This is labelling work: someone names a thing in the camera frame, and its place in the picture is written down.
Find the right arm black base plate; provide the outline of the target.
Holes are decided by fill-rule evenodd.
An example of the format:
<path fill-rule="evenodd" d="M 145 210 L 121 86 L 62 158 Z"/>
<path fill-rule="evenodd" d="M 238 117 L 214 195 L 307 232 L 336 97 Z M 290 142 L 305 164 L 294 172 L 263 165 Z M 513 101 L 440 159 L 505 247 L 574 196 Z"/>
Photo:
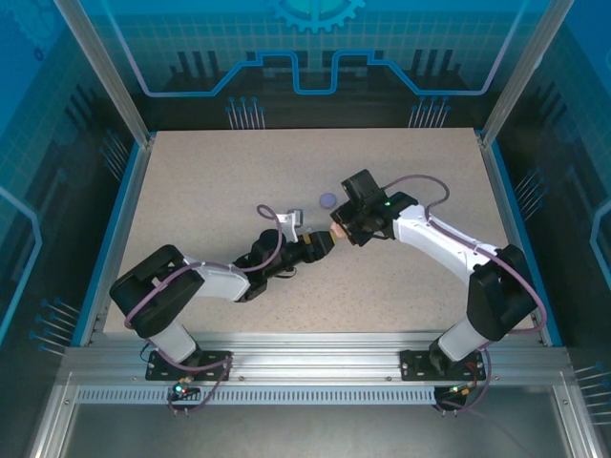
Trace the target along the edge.
<path fill-rule="evenodd" d="M 404 382 L 480 382 L 486 379 L 483 355 L 478 351 L 459 362 L 449 361 L 436 367 L 428 350 L 404 350 L 399 353 L 399 364 Z"/>

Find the aluminium frame post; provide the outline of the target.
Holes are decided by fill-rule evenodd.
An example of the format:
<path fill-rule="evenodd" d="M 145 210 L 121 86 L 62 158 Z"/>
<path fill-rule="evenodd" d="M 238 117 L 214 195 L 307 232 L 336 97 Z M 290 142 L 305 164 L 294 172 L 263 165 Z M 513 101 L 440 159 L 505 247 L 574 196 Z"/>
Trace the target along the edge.
<path fill-rule="evenodd" d="M 151 136 L 93 23 L 78 0 L 53 0 L 96 76 L 139 147 L 149 149 Z"/>
<path fill-rule="evenodd" d="M 540 65 L 574 2 L 575 0 L 549 0 L 545 12 L 484 124 L 479 140 L 482 152 L 492 149 L 493 142 Z"/>

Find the aluminium frame rail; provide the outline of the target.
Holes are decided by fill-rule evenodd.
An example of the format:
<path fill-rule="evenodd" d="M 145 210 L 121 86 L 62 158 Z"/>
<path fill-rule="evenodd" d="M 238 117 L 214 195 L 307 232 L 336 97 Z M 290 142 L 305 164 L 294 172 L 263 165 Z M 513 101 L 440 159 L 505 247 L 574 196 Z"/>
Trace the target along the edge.
<path fill-rule="evenodd" d="M 195 334 L 200 347 L 234 356 L 232 385 L 397 385 L 405 349 L 425 350 L 433 332 Z M 126 332 L 94 337 L 66 350 L 60 385 L 141 385 L 142 344 Z M 490 346 L 493 387 L 572 385 L 567 349 L 544 346 L 536 335 L 510 335 Z"/>

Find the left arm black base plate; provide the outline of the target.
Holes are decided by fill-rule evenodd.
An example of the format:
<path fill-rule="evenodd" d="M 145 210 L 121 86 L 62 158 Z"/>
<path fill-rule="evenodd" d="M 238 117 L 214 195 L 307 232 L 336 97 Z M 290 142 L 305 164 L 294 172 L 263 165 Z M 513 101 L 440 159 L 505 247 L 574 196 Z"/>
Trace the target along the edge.
<path fill-rule="evenodd" d="M 204 351 L 196 350 L 187 360 L 181 362 L 182 365 L 189 366 L 204 366 L 211 365 L 231 358 L 233 354 L 230 351 Z M 192 376 L 197 382 L 213 382 L 219 379 L 224 371 L 223 365 L 217 365 L 213 368 L 201 371 Z M 177 381 L 188 376 L 189 373 L 183 371 L 165 361 L 157 351 L 153 351 L 149 355 L 148 367 L 145 372 L 147 381 Z"/>

